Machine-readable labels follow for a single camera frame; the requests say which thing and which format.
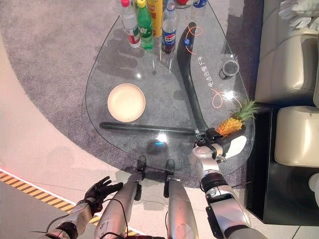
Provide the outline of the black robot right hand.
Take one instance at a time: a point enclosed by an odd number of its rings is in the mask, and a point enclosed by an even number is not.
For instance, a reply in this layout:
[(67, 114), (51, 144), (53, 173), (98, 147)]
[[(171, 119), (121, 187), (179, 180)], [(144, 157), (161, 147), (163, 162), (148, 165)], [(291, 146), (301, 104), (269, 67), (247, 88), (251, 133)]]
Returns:
[(212, 158), (224, 157), (226, 159), (239, 154), (246, 145), (247, 138), (244, 136), (246, 131), (245, 126), (240, 130), (233, 132), (227, 136), (222, 136), (215, 128), (206, 130), (206, 136), (211, 143), (208, 143), (212, 151)]

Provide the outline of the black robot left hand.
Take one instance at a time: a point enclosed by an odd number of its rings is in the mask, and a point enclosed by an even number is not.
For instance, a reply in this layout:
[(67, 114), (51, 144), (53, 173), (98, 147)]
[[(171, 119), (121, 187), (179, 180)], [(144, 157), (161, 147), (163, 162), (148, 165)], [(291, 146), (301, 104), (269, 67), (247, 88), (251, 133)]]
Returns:
[(103, 201), (106, 197), (112, 193), (118, 192), (123, 187), (123, 183), (111, 184), (110, 176), (106, 176), (102, 180), (95, 183), (84, 196), (85, 202), (88, 202), (90, 199), (89, 206), (92, 216), (100, 212), (103, 208)]

